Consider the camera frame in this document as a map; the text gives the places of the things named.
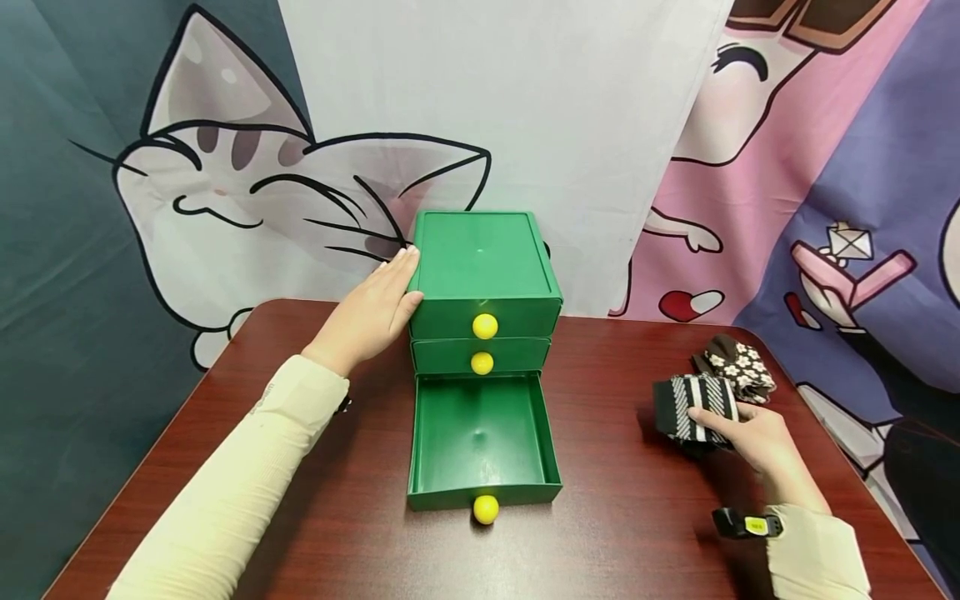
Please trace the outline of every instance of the green drawer unit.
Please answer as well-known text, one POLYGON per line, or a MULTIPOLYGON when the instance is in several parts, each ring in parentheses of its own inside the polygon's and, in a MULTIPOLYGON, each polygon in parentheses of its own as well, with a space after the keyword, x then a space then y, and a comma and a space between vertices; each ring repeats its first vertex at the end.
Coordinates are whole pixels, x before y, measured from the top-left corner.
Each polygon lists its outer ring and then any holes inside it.
POLYGON ((549 338, 493 338, 492 340, 422 340, 411 345, 418 374, 470 373, 477 352, 493 360, 491 374, 539 371, 550 350, 549 338))
POLYGON ((480 314, 496 318, 497 337, 553 333, 563 296, 533 214, 424 211, 414 244, 420 267, 410 289, 423 292, 414 340, 474 337, 480 314))
POLYGON ((407 501, 415 511, 551 502, 563 484, 540 376, 417 380, 407 501))
POLYGON ((563 484, 540 371, 563 297, 534 216, 425 211, 416 228, 410 508, 550 502, 563 484))

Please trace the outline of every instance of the yellow knob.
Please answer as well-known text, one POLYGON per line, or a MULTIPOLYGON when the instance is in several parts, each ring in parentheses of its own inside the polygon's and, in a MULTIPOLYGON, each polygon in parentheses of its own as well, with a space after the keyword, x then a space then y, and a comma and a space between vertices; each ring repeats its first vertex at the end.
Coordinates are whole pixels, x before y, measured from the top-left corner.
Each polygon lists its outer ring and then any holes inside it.
POLYGON ((473 517, 482 525, 490 525, 500 514, 500 504, 491 495, 479 496, 473 500, 473 517))
POLYGON ((486 375, 493 371, 493 357, 489 352, 477 352, 470 358, 470 368, 478 375, 486 375))
POLYGON ((496 335, 496 330, 499 328, 499 325, 496 323, 496 317, 494 315, 488 315, 484 313, 482 315, 477 315, 473 320, 473 335, 477 336, 481 340, 489 340, 491 337, 496 335))

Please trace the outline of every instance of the open drawer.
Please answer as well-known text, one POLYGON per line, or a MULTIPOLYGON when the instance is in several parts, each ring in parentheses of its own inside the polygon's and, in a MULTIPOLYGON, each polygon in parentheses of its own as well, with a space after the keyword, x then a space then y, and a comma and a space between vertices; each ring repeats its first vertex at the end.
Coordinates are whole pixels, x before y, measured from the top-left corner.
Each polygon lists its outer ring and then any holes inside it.
POLYGON ((410 508, 550 502, 562 487, 538 373, 418 376, 410 508))

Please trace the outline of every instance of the cartoon hand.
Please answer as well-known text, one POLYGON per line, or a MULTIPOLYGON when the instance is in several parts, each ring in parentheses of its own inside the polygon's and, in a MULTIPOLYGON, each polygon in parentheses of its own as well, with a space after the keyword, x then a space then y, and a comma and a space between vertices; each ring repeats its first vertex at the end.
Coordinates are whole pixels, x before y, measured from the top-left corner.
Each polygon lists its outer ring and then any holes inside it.
POLYGON ((814 283, 809 277, 800 273, 800 283, 804 286, 806 295, 820 312, 827 315, 841 329, 859 329, 860 325, 851 314, 851 309, 840 298, 840 295, 829 288, 823 288, 814 283))
POLYGON ((686 231, 686 245, 691 252, 720 252, 720 238, 707 228, 691 225, 686 231))
POLYGON ((822 254, 830 262, 836 263, 836 266, 840 267, 841 269, 847 268, 848 260, 846 258, 837 258, 836 256, 834 256, 833 251, 830 249, 830 246, 824 246, 822 248, 818 248, 817 252, 822 254))

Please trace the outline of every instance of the hand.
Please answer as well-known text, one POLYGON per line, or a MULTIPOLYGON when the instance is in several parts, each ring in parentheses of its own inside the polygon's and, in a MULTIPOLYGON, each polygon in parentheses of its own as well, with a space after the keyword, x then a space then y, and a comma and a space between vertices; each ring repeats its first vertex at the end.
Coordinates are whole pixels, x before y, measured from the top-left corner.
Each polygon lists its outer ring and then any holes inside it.
POLYGON ((842 329, 860 328, 856 319, 853 318, 852 311, 839 294, 829 288, 820 287, 803 272, 800 273, 800 283, 813 305, 827 315, 837 326, 842 329))
POLYGON ((420 251, 411 246, 381 263, 347 294, 300 354, 342 377, 374 358, 400 335, 423 300, 423 292, 407 293, 419 262, 420 251))
POLYGON ((713 231, 707 228, 691 225, 686 231, 686 246, 691 252, 720 252, 723 244, 713 231))
POLYGON ((690 418, 730 440, 733 447, 763 478, 770 504, 793 504, 830 515, 813 476, 806 468, 790 432, 779 414, 743 402, 736 403, 742 422, 700 408, 690 418))

